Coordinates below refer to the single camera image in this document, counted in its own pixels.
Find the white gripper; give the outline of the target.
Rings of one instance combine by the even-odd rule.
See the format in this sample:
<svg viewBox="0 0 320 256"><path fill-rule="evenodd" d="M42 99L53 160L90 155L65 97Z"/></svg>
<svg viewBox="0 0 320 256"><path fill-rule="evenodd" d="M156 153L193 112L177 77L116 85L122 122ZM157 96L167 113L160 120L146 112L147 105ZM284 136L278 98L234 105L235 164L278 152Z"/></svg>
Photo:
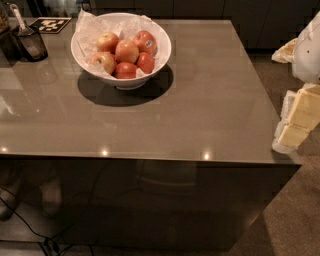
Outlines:
<svg viewBox="0 0 320 256"><path fill-rule="evenodd" d="M294 38L276 50L271 59L292 63L293 75L305 84L284 97L281 121L276 127L272 149L290 154L297 150L320 123L320 12Z"/></svg>

